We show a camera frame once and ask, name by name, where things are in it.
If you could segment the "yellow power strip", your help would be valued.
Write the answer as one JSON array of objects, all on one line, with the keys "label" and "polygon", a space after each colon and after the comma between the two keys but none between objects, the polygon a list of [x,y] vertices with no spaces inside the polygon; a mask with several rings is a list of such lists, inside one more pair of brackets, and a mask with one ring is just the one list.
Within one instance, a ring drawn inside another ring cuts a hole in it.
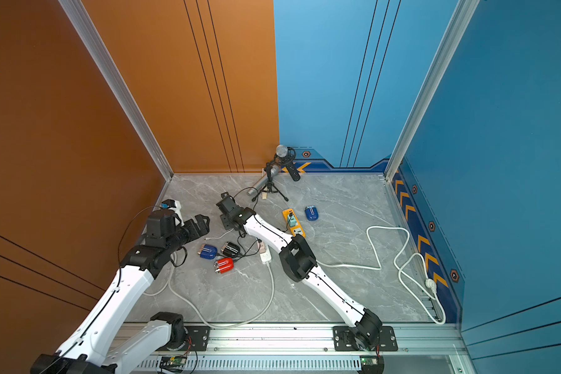
[{"label": "yellow power strip", "polygon": [[302,237],[306,237],[303,227],[297,218],[294,210],[291,208],[283,211],[283,217],[286,223],[286,230],[291,233],[291,235],[301,235]]}]

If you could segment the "teal charger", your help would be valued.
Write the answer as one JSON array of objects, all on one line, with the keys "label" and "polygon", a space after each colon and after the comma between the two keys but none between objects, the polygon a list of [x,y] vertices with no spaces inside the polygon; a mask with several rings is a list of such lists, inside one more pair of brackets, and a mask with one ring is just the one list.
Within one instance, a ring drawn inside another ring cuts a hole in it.
[{"label": "teal charger", "polygon": [[288,223],[288,227],[289,227],[290,229],[299,228],[299,227],[300,227],[299,219],[298,219],[294,214],[290,214],[290,215],[288,216],[287,223]]}]

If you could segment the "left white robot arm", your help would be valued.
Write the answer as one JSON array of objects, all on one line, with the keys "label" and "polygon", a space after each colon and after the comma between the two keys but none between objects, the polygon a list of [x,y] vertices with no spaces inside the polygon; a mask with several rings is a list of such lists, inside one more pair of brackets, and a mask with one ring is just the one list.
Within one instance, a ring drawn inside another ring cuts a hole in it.
[{"label": "left white robot arm", "polygon": [[142,294],[173,252],[207,235],[210,219],[198,214],[183,221],[172,207],[153,211],[146,223],[146,238],[121,261],[107,291],[74,333],[54,354],[40,355],[32,373],[130,373],[159,348],[176,350],[189,343],[182,315],[156,313],[143,329],[117,348],[118,331]]}]

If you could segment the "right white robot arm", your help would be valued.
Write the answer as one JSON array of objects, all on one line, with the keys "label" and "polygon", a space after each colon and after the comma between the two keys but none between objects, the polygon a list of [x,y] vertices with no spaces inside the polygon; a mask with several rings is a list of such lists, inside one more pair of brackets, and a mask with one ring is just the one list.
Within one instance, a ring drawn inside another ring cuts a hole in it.
[{"label": "right white robot arm", "polygon": [[225,227],[262,241],[278,254],[282,269],[291,280],[303,283],[323,298],[350,328],[359,347],[373,351],[380,348],[383,327],[380,318],[327,276],[302,235],[292,236],[282,232],[253,209],[238,205],[227,192],[221,194],[217,207]]}]

